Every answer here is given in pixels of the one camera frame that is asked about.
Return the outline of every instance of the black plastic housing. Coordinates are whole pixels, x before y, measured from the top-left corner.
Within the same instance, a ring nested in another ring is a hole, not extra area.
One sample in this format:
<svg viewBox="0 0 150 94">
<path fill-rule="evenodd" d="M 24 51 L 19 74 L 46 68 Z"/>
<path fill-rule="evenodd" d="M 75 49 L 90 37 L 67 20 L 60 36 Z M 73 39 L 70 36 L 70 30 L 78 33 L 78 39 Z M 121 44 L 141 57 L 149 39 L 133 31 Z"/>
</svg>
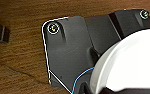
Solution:
<svg viewBox="0 0 150 94">
<path fill-rule="evenodd" d="M 71 93 L 76 78 L 94 67 L 108 48 L 136 31 L 150 29 L 150 16 L 142 19 L 141 11 L 143 9 L 120 10 L 108 15 L 45 22 L 42 34 L 51 85 L 65 87 Z M 58 25 L 56 33 L 48 31 L 50 23 Z M 90 90 L 91 73 L 78 79 L 73 94 Z"/>
</svg>

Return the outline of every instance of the table surface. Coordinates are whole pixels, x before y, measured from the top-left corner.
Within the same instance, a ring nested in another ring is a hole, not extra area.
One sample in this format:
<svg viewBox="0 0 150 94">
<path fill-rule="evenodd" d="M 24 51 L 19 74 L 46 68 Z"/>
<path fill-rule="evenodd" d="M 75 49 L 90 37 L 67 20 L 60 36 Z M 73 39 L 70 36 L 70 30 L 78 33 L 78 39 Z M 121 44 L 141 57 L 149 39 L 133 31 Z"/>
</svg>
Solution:
<svg viewBox="0 0 150 94">
<path fill-rule="evenodd" d="M 105 15 L 144 8 L 150 0 L 0 0 L 0 24 L 10 40 L 0 43 L 0 94 L 69 94 L 48 84 L 42 24 L 65 16 Z"/>
</svg>

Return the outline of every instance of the white cover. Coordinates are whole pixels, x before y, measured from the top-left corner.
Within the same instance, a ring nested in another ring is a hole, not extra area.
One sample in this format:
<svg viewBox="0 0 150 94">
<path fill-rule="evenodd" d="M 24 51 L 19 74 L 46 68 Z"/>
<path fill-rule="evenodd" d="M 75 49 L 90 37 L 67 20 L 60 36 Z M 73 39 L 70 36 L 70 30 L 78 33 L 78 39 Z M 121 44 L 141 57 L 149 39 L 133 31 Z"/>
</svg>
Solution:
<svg viewBox="0 0 150 94">
<path fill-rule="evenodd" d="M 98 60 L 90 88 L 150 88 L 150 29 L 136 32 L 113 45 Z"/>
</svg>

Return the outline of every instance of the silver screw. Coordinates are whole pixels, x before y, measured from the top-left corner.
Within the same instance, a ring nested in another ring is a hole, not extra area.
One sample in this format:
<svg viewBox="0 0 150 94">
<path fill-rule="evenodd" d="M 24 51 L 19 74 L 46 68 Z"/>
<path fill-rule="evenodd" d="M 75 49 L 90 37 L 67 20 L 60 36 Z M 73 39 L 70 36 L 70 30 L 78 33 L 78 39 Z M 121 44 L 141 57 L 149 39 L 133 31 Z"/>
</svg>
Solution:
<svg viewBox="0 0 150 94">
<path fill-rule="evenodd" d="M 141 16 L 141 18 L 143 18 L 143 19 L 147 19 L 147 18 L 149 17 L 149 12 L 146 11 L 146 10 L 142 10 L 142 11 L 140 12 L 140 16 Z"/>
</svg>

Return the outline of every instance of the screw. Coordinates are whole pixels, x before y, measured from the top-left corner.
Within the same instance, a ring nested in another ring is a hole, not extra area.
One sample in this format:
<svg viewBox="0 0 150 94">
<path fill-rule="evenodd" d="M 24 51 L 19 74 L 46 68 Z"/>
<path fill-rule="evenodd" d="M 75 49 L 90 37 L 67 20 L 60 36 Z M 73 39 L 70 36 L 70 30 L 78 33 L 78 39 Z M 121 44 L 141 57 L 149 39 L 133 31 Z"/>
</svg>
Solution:
<svg viewBox="0 0 150 94">
<path fill-rule="evenodd" d="M 52 22 L 52 23 L 48 24 L 47 29 L 50 34 L 56 34 L 59 31 L 59 25 L 55 22 Z"/>
<path fill-rule="evenodd" d="M 143 18 L 143 19 L 147 19 L 147 18 L 149 17 L 149 12 L 146 11 L 146 10 L 142 10 L 142 11 L 140 12 L 140 16 L 141 16 L 141 18 Z"/>
</svg>

